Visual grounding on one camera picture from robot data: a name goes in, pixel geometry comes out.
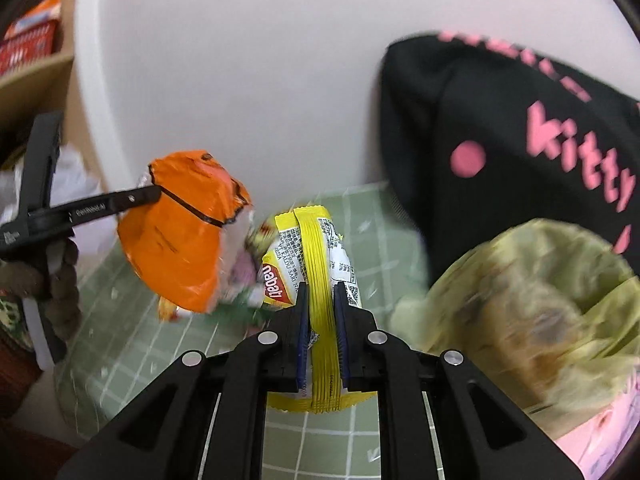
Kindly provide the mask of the gloved camouflage hand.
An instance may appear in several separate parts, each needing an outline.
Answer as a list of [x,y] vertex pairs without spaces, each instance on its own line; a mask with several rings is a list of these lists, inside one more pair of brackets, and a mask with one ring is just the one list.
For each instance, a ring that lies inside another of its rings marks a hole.
[[1,336],[34,359],[37,370],[64,359],[66,342],[78,330],[78,256],[75,243],[64,240],[32,264],[1,263]]

